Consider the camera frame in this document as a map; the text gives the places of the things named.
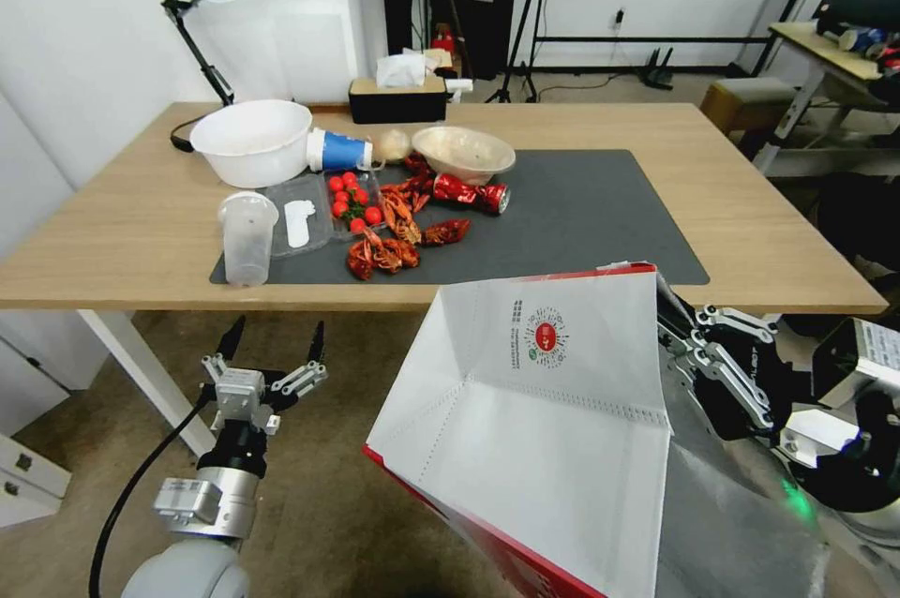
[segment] plastic cup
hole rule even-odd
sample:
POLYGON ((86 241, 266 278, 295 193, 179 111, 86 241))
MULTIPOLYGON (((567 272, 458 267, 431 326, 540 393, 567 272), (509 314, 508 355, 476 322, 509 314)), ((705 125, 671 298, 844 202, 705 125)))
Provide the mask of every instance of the plastic cup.
POLYGON ((218 207, 225 251, 225 279, 234 286, 260 286, 269 278, 272 229, 278 208, 249 190, 234 193, 218 207))

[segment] wooden table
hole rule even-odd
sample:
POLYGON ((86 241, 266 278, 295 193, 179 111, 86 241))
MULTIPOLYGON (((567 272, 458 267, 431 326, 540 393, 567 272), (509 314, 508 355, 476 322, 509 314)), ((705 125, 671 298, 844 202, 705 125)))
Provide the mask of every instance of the wooden table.
MULTIPOLYGON (((221 250, 216 211, 233 188, 201 156, 173 150, 168 136, 212 108, 173 104, 0 266, 0 307, 79 309, 173 424, 187 401, 130 321, 109 310, 424 310, 436 291, 401 277, 391 285, 211 284, 221 250)), ((710 275, 705 286, 676 287, 695 305, 756 313, 885 307, 694 106, 462 104, 447 116, 517 150, 631 150, 710 275)), ((356 126, 341 113, 317 115, 315 124, 356 136, 387 128, 356 126)), ((183 436, 198 452, 211 445, 199 422, 183 436)))
POLYGON ((881 77, 875 62, 863 59, 855 52, 838 49, 837 43, 816 33, 814 22, 777 22, 769 27, 793 49, 816 59, 820 64, 840 71, 853 82, 869 82, 881 77))
POLYGON ((826 75, 834 76, 851 88, 868 94, 866 85, 881 77, 875 62, 863 59, 855 52, 838 49, 837 43, 816 33, 814 22, 777 22, 769 30, 784 39, 795 52, 809 59, 806 82, 797 91, 774 132, 774 139, 766 143, 753 159, 753 164, 766 173, 781 150, 786 139, 800 122, 826 75))

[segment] logo on bag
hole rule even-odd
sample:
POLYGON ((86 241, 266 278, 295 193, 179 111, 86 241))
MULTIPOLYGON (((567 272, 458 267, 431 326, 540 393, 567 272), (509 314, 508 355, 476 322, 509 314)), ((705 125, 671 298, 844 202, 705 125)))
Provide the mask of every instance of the logo on bag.
POLYGON ((525 342, 528 358, 547 368, 556 368, 565 359, 565 322, 553 307, 539 307, 528 318, 525 342))

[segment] green light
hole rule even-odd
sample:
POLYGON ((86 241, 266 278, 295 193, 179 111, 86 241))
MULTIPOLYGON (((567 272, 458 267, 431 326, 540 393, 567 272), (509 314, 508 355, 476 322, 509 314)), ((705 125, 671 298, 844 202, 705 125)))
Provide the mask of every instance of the green light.
POLYGON ((813 523, 816 521, 816 509, 813 507, 806 495, 792 484, 788 479, 781 480, 781 487, 787 495, 787 508, 790 509, 797 517, 805 523, 813 523))

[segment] crushed soda can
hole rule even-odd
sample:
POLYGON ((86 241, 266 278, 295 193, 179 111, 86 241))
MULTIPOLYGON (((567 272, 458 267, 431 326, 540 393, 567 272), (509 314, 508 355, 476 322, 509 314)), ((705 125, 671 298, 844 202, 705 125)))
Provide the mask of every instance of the crushed soda can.
POLYGON ((440 173, 434 177, 433 195, 435 200, 462 202, 489 214, 502 214, 510 190, 507 184, 468 186, 452 174, 440 173))

